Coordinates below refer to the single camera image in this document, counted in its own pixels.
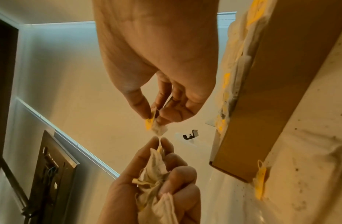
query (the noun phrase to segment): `human hand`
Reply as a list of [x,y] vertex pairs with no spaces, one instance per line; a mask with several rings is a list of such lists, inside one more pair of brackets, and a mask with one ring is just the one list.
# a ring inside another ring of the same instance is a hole
[[150,105],[140,87],[156,74],[157,122],[184,121],[201,109],[216,82],[219,0],[93,0],[107,72],[144,119]]
[[[138,178],[150,157],[150,148],[157,149],[159,139],[153,137],[141,148],[124,172],[111,185],[98,224],[138,223],[138,209],[135,195],[139,192],[134,178]],[[159,197],[164,193],[173,195],[175,213],[180,224],[200,223],[200,191],[195,185],[197,172],[194,168],[173,152],[173,145],[166,139],[161,139],[165,151],[164,162],[168,171],[168,179],[159,191]]]

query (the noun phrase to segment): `fingernail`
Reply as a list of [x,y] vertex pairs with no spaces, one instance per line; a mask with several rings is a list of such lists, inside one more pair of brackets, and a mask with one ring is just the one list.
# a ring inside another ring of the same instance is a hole
[[159,190],[159,198],[162,197],[163,194],[171,192],[171,183],[166,180],[166,182],[162,185],[161,189]]

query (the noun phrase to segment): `ceiling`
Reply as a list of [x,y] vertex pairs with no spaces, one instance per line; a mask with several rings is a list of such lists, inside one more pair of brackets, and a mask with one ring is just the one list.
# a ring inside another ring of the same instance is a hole
[[[252,0],[220,0],[219,12],[243,13]],[[18,24],[93,20],[92,0],[0,0],[0,14]]]

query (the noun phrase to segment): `small black object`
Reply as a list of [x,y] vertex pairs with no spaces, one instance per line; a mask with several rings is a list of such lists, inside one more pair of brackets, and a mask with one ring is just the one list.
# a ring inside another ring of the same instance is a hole
[[187,137],[187,135],[183,135],[183,138],[184,138],[185,140],[190,140],[190,139],[193,139],[193,138],[199,136],[198,130],[192,130],[192,134],[193,134],[193,135],[190,134],[189,137]]

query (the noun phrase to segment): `cardboard box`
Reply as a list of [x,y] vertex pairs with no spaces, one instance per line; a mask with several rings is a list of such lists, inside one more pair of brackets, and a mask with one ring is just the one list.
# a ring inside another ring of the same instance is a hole
[[342,31],[342,0],[278,0],[210,165],[251,182]]

